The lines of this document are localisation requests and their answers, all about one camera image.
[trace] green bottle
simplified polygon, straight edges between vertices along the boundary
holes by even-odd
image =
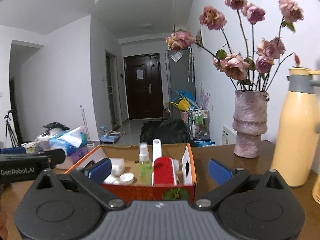
[[[139,146],[139,176],[143,185],[151,186],[152,162],[149,159],[148,144],[140,143]]]

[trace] metal storage rack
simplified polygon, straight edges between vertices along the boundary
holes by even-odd
[[[189,121],[191,120],[190,137],[193,139],[210,139],[210,112],[208,109],[188,110]],[[192,123],[199,126],[199,131],[193,131]]]

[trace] bouquet of flowers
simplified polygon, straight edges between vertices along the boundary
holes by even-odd
[[[287,27],[295,33],[294,23],[298,20],[303,20],[303,10],[293,0],[279,0],[279,9],[282,14],[282,19],[279,27],[278,35],[267,41],[262,41],[254,47],[254,25],[258,22],[265,20],[265,10],[258,7],[253,3],[248,3],[247,0],[225,0],[225,5],[235,10],[239,17],[240,28],[245,42],[246,57],[242,54],[235,53],[229,44],[228,38],[224,31],[224,26],[227,24],[227,20],[222,12],[218,11],[212,6],[206,6],[202,15],[200,16],[201,25],[206,25],[209,30],[220,30],[225,39],[226,44],[219,49],[216,54],[210,52],[207,48],[198,44],[196,39],[190,32],[179,30],[170,37],[166,38],[168,47],[171,50],[181,50],[191,44],[197,44],[204,48],[207,52],[212,54],[213,65],[218,71],[224,72],[232,81],[233,86],[237,90],[237,86],[240,85],[242,91],[254,90],[254,91],[267,91],[270,87],[280,65],[288,57],[294,54],[296,64],[300,65],[299,57],[295,53],[287,55],[283,60],[280,60],[281,56],[285,53],[285,46],[281,41],[281,30]],[[252,51],[249,52],[248,42],[244,33],[241,14],[246,17],[249,24],[252,26]],[[270,71],[275,67],[275,59],[278,59],[276,71],[270,78]]]

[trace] red brush pad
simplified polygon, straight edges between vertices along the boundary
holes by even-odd
[[[173,176],[171,158],[157,158],[153,164],[153,184],[174,184]]]

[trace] gray refrigerator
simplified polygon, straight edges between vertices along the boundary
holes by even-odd
[[[167,74],[168,74],[168,88],[169,88],[169,101],[178,97],[179,95],[175,91],[183,90],[189,91],[191,95],[196,99],[196,87],[195,78],[193,81],[191,78],[192,71],[190,70],[190,78],[188,82],[188,68],[189,68],[189,50],[180,50],[183,56],[175,62],[171,57],[176,54],[176,51],[167,50],[166,61],[167,61]],[[180,111],[170,104],[170,118],[181,119]]]

